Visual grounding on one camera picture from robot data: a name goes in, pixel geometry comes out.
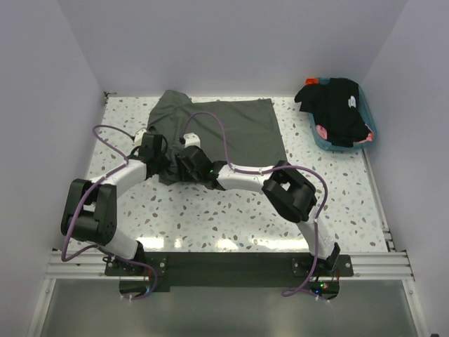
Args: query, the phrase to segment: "terrazzo tabletop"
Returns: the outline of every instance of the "terrazzo tabletop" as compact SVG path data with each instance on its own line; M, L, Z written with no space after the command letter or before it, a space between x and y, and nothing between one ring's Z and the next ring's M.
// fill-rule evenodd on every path
M158 99L109 98L102 123L134 134L147 125ZM197 97L192 101L252 99L258 98ZM307 114L298 111L299 105L292 98L271 99L288 161L312 168L329 186L328 203L321 216L342 251L387 251L361 152L321 150L315 145ZM123 134L109 129L101 132L125 153L133 149ZM121 163L119 156L97 142L88 178ZM319 203L323 198L320 182L305 176L315 185ZM146 251L307 251L296 225L277 215L263 194L212 191L184 183L166 186L154 176L123 194L117 206L118 226L141 241ZM80 245L72 240L69 249L79 249Z

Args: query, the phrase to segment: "pink clothing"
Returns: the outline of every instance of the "pink clothing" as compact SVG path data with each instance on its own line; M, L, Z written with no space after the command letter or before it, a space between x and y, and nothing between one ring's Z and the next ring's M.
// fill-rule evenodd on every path
M371 130L369 125L367 125L367 124L365 124L365 125L366 125L367 128L370 129L371 132L368 134L366 139L361 140L359 142L354 142L354 144L363 144L363 143L367 143L367 142L372 142L374 140L373 130ZM316 125L316 132L318 132L320 137L322 137L324 140L328 139L328 131L324 127L322 127L321 125Z

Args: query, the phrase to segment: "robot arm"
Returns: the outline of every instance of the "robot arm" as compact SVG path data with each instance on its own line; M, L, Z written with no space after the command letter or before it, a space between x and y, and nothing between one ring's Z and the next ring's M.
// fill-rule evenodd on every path
M143 255L140 242L128 237L117 227L116 201L132 186L145 181L168 165L168 160L161 151L160 135L145 133L139 139L140 148L137 156L130 158L128 166L106 179L86 200L83 211L76 221L72 237L79 241L93 242L105 247L114 255L129 260L139 260ZM296 170L280 170L266 174L244 174L245 171L263 172L273 166L255 168L232 166L226 162L211 162L199 148L199 139L189 136L186 148L177 156L178 170L181 177L190 177L194 181L212 190L248 190L263 193L272 203L280 216L297 225L304 235L309 251L315 253L314 215L316 213L315 187ZM288 165L280 161L277 166ZM72 182L67 198L61 231L67 234L74 210L84 192L100 177L91 180L76 179ZM95 210L89 211L89 205ZM340 248L327 233L326 227L318 219L319 247L318 257L332 270Z

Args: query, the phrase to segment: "black mounting plate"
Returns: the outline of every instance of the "black mounting plate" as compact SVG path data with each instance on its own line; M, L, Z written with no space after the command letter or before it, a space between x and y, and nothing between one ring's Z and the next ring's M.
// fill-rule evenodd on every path
M312 262L309 253L148 252L145 258L158 273L156 291L170 291L172 286L290 288L307 276ZM340 255L337 270L341 277L354 276L351 257ZM334 272L318 268L314 276L332 277ZM114 267L106 267L105 275L130 276Z

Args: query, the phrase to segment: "white wall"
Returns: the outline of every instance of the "white wall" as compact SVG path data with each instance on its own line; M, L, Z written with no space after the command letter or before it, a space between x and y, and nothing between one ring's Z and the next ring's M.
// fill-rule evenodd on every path
M449 336L448 15L447 0L410 0L363 81L379 130L370 160L387 220L440 336Z
M58 0L107 91L294 94L361 81L406 0Z
M101 90L54 0L0 3L0 331L24 336Z

